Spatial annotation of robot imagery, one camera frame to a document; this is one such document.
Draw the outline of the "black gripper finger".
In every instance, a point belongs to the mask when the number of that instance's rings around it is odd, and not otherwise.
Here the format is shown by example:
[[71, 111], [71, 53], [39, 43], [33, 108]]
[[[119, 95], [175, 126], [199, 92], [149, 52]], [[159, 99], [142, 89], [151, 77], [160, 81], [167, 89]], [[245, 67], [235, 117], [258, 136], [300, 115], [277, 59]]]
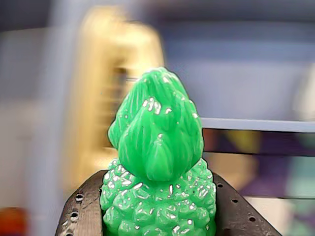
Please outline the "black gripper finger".
[[281, 234], [222, 177], [213, 174], [217, 186], [217, 236], [281, 236]]
[[106, 170], [88, 178], [64, 204], [55, 235], [102, 236], [102, 213], [99, 204]]

